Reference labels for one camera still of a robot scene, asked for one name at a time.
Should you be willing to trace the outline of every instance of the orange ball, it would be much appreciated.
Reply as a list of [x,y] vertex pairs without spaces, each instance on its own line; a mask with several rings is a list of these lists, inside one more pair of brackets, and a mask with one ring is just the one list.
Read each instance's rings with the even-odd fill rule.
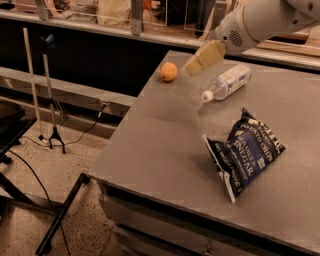
[[164,63],[160,68],[160,77],[166,82],[170,82],[178,75],[178,68],[172,62]]

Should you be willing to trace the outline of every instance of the black cable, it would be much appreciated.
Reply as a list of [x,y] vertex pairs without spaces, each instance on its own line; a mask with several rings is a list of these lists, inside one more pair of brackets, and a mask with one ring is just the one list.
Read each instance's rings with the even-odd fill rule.
[[[33,168],[30,166],[30,164],[24,160],[20,155],[18,155],[17,153],[13,152],[12,150],[6,148],[6,147],[3,147],[0,145],[0,148],[2,148],[3,150],[5,151],[8,151],[10,152],[11,154],[15,155],[16,157],[18,157],[23,163],[25,163],[28,168],[31,170],[31,172],[33,173],[33,175],[35,176],[35,178],[37,179],[37,181],[39,182],[40,186],[42,187],[46,197],[47,197],[47,200],[48,200],[48,203],[50,205],[50,207],[52,208],[53,212],[56,214],[56,216],[58,216],[58,214],[56,213],[55,211],[55,208],[53,207],[52,205],[52,202],[51,202],[51,199],[49,197],[49,194],[46,190],[46,188],[44,187],[44,185],[42,184],[41,180],[39,179],[38,175],[36,174],[36,172],[33,170]],[[70,253],[70,250],[69,250],[69,246],[68,246],[68,242],[67,242],[67,239],[66,239],[66,236],[65,236],[65,233],[64,233],[64,230],[63,230],[63,227],[62,227],[62,222],[60,222],[60,227],[61,227],[61,231],[62,231],[62,237],[63,237],[63,240],[64,240],[64,243],[66,245],[66,249],[67,249],[67,252],[68,252],[68,255],[71,256],[71,253]]]
[[85,130],[85,131],[82,133],[82,135],[79,137],[79,139],[77,139],[76,141],[68,142],[68,143],[66,143],[66,144],[64,144],[64,145],[66,146],[66,145],[78,143],[78,142],[82,139],[82,137],[83,137],[88,131],[92,130],[93,127],[96,126],[97,123],[98,123],[98,120],[96,120],[96,121],[94,122],[94,124],[93,124],[90,128],[88,128],[87,130]]
[[[85,130],[85,131],[81,134],[81,136],[79,137],[79,139],[77,139],[76,141],[67,142],[67,143],[65,143],[64,145],[66,146],[66,145],[78,143],[78,142],[82,139],[82,137],[83,137],[87,132],[89,132],[90,130],[92,130],[92,129],[96,126],[96,124],[99,122],[99,118],[100,118],[100,116],[101,116],[101,114],[102,114],[102,111],[103,111],[103,109],[104,109],[105,107],[106,107],[106,105],[104,105],[104,106],[101,107],[101,110],[100,110],[100,112],[99,112],[99,114],[98,114],[98,117],[97,117],[97,119],[95,120],[95,122],[93,123],[93,125],[90,126],[87,130]],[[33,139],[31,139],[31,138],[29,138],[29,137],[27,137],[27,136],[22,136],[21,138],[26,138],[26,139],[32,141],[34,144],[36,144],[36,145],[38,145],[38,146],[40,146],[40,147],[43,147],[43,148],[49,148],[49,147],[50,147],[50,146],[41,145],[40,143],[34,141]]]

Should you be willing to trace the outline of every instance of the white pole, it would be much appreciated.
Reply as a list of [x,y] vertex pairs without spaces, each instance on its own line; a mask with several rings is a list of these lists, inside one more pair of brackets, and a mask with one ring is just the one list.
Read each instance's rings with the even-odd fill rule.
[[34,74],[33,74],[33,67],[32,67],[32,58],[31,58],[31,51],[30,51],[30,44],[29,44],[29,36],[28,36],[28,29],[23,28],[23,35],[24,35],[24,41],[26,45],[26,52],[27,52],[27,58],[28,58],[28,66],[29,66],[29,73],[30,73],[30,82],[32,87],[32,94],[33,94],[33,101],[34,101],[34,107],[36,112],[36,117],[39,125],[39,139],[45,143],[48,143],[43,135],[42,135],[42,126],[41,126],[41,118],[40,118],[40,110],[38,105],[38,98],[37,98],[37,91],[36,91],[36,85],[34,82]]

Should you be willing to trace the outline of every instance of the tile floor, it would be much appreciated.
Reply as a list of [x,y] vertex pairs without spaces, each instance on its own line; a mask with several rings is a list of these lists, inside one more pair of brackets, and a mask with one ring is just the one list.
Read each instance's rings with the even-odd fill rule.
[[[43,135],[48,138],[52,133],[52,126],[43,121],[41,124]],[[91,125],[91,122],[82,123],[69,118],[63,126],[58,127],[58,132],[66,143],[77,140]],[[51,199],[63,202],[79,174],[88,173],[93,168],[96,157],[111,134],[112,130],[97,126],[78,143],[67,145],[66,154],[62,154],[60,146],[43,148],[26,138],[21,138],[21,145],[11,149],[33,167]],[[40,142],[37,139],[38,124],[35,123],[25,136]],[[44,197],[43,190],[26,165],[11,153],[7,153],[7,156],[13,158],[13,163],[9,166],[0,164],[0,171],[23,192]],[[99,195],[100,190],[95,181],[83,186],[62,222],[71,255],[123,255],[111,232],[114,223],[105,217],[99,205]],[[0,255],[35,255],[53,219],[52,215],[35,209],[11,206],[0,226]],[[60,228],[53,237],[51,246],[50,256],[68,255]]]

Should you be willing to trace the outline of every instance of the bottle cap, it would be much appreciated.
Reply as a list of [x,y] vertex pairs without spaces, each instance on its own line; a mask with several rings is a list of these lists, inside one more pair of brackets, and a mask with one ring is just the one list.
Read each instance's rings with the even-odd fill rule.
[[209,101],[213,100],[213,93],[209,90],[204,91],[201,94],[201,99],[203,102],[209,102]]

